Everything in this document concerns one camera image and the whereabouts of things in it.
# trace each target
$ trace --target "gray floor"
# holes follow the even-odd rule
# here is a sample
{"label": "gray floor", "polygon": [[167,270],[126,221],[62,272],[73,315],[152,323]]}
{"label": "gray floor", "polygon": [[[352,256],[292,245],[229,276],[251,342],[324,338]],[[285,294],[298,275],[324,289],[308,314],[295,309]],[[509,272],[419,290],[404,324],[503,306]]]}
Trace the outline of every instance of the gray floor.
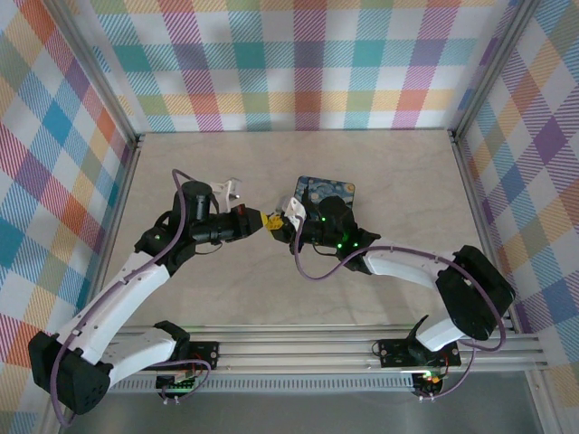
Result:
{"label": "gray floor", "polygon": [[199,393],[178,407],[154,394],[110,394],[66,434],[540,433],[523,373],[474,373],[453,394],[419,403],[405,392],[336,395]]}

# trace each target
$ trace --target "black base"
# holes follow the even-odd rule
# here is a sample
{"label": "black base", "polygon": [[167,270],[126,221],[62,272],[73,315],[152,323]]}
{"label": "black base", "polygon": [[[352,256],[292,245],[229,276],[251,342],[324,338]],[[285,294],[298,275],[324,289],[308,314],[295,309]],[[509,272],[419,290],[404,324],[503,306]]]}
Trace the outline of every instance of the black base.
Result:
{"label": "black base", "polygon": [[447,358],[449,366],[460,366],[460,355],[456,343],[448,344],[436,353],[428,352],[428,350],[424,349],[423,353],[427,353],[426,363],[417,360],[410,354],[407,339],[379,340],[375,343],[373,351],[375,355],[380,357],[380,366],[383,368],[397,368],[401,366],[409,368],[443,368],[446,366]]}
{"label": "black base", "polygon": [[[217,367],[217,362],[219,361],[219,343],[218,342],[189,342],[186,356],[181,357],[182,360],[186,359],[200,359],[208,362],[211,365],[211,369]],[[145,368],[143,371],[190,371],[192,366],[190,363],[178,364],[174,366],[167,367],[155,367],[155,368]],[[193,388],[195,384],[195,378],[184,380],[179,383],[178,387]],[[166,387],[168,390],[175,385],[175,378],[173,375],[158,375],[155,381],[155,387],[161,389]],[[169,398],[175,396],[181,396],[184,393],[171,393],[166,396]]]}
{"label": "black base", "polygon": [[424,378],[421,373],[413,373],[413,395],[416,396],[436,396],[442,392],[443,380],[432,382]]}

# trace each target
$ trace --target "metal extrusion bar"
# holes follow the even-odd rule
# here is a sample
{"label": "metal extrusion bar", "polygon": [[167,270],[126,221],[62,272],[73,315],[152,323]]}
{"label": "metal extrusion bar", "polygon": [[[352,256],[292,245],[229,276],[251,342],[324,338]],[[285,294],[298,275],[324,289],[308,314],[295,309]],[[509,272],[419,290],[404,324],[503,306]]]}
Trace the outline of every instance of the metal extrusion bar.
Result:
{"label": "metal extrusion bar", "polygon": [[94,52],[82,37],[81,31],[74,22],[69,8],[62,0],[44,0],[44,4],[64,35],[64,39],[71,46],[74,56],[78,59],[90,83],[99,93],[113,119],[125,134],[125,137],[134,147],[137,147],[138,133],[132,127],[125,110],[121,107],[115,92],[105,78],[104,72],[100,68]]}
{"label": "metal extrusion bar", "polygon": [[133,178],[135,176],[135,171],[137,170],[137,162],[138,158],[140,157],[140,153],[140,147],[136,147],[131,151],[131,155],[128,158],[126,169],[127,172],[125,173],[123,183],[119,188],[119,198],[115,204],[114,210],[112,211],[113,217],[109,226],[109,232],[107,234],[107,238],[104,241],[97,272],[90,284],[87,303],[89,303],[104,286],[107,270],[109,269],[110,255],[112,254],[115,240],[117,239],[117,234],[119,233],[120,221],[123,212],[125,211],[125,205],[127,204],[128,199],[128,191],[130,190],[130,186],[133,183]]}
{"label": "metal extrusion bar", "polygon": [[[124,327],[114,342],[139,334],[144,327]],[[375,374],[416,373],[428,368],[381,368],[372,354],[378,339],[408,335],[404,325],[223,325],[185,327],[194,341],[218,341],[220,358],[216,375],[237,374]],[[489,346],[496,344],[493,335]],[[472,354],[460,344],[463,371]],[[505,372],[543,368],[546,359],[535,335],[508,334],[498,353],[477,352],[473,371]],[[151,375],[147,371],[139,375]]]}
{"label": "metal extrusion bar", "polygon": [[508,29],[505,32],[502,40],[499,43],[497,53],[493,57],[489,67],[487,68],[485,75],[483,76],[480,85],[472,97],[470,104],[465,110],[464,116],[459,122],[456,128],[456,137],[458,139],[464,138],[464,135],[469,130],[470,125],[474,121],[474,118],[479,113],[480,107],[482,106],[485,99],[490,93],[497,77],[503,71],[503,68],[507,64],[510,54],[515,49],[517,42],[527,28],[528,22],[533,17],[535,10],[541,3],[541,0],[520,0],[517,12],[513,17],[513,20],[508,25]]}
{"label": "metal extrusion bar", "polygon": [[474,180],[472,179],[466,157],[462,151],[460,142],[454,140],[455,138],[451,136],[452,153],[454,154],[456,164],[459,168],[460,178],[462,179],[462,183],[464,185],[464,192],[467,195],[467,201],[469,202],[470,212],[472,213],[472,218],[474,219],[477,234],[479,235],[482,251],[485,256],[489,258],[490,263],[500,269],[500,262],[498,261],[497,253],[495,252],[492,242],[490,241],[491,238],[489,225],[487,224],[484,212],[480,206],[480,201],[474,188]]}

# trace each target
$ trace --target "colorful plaid wall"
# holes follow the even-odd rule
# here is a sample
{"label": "colorful plaid wall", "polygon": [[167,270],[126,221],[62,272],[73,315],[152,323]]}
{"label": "colorful plaid wall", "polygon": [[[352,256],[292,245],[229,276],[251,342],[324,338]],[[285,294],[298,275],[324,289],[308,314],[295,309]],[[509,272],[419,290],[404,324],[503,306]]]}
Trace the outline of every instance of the colorful plaid wall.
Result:
{"label": "colorful plaid wall", "polygon": [[446,127],[508,3],[71,1],[135,128],[164,132]]}
{"label": "colorful plaid wall", "polygon": [[579,0],[543,0],[466,151],[498,257],[579,429]]}
{"label": "colorful plaid wall", "polygon": [[128,147],[42,1],[0,11],[0,433],[24,434],[28,341],[83,306]]}
{"label": "colorful plaid wall", "polygon": [[472,78],[470,79],[469,82],[469,87],[462,95],[459,107],[454,116],[452,117],[452,121],[448,125],[449,127],[448,129],[455,130],[459,125],[460,120],[466,113],[466,110],[469,104],[471,103],[472,98],[474,97],[474,94],[477,91],[477,88],[482,82],[485,72],[487,72],[490,63],[497,54],[500,43],[505,36],[508,26],[511,24],[515,14],[517,13],[517,8],[521,4],[521,1],[522,0],[508,1],[507,8],[505,9],[505,12],[503,13],[503,16],[501,17],[500,21],[498,22],[497,28],[495,29],[492,38],[490,38],[489,45],[487,45],[487,48],[480,57],[479,65],[472,74]]}

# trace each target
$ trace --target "beige table surface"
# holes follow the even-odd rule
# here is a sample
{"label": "beige table surface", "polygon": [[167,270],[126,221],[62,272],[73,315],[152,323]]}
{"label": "beige table surface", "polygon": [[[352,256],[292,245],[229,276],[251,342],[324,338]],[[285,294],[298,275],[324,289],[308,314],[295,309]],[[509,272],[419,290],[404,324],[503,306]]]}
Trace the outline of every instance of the beige table surface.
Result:
{"label": "beige table surface", "polygon": [[[479,245],[444,131],[326,131],[147,135],[109,264],[110,278],[143,231],[170,209],[171,169],[200,181],[243,180],[241,202],[273,212],[300,175],[356,185],[358,224],[426,250]],[[305,269],[320,275],[337,260],[309,246]],[[397,278],[347,269],[323,282],[296,271],[288,246],[266,230],[197,256],[137,310],[128,325],[168,319],[217,324],[411,324],[438,294]]]}

